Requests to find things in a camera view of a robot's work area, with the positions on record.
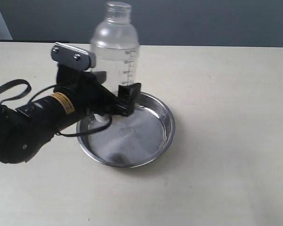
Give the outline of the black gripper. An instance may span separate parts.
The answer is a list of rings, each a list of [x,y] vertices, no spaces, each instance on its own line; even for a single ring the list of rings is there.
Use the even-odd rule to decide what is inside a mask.
[[[75,110],[128,117],[134,113],[141,83],[119,85],[117,95],[105,88],[106,71],[76,71],[58,65],[55,92],[65,94]]]

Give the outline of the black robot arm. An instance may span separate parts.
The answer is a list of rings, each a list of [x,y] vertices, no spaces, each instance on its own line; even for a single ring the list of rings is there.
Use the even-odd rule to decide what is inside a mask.
[[[53,94],[32,98],[10,109],[0,102],[0,162],[29,161],[55,135],[92,113],[128,117],[134,112],[141,84],[119,86],[115,95],[103,86],[105,72],[77,71],[58,66]]]

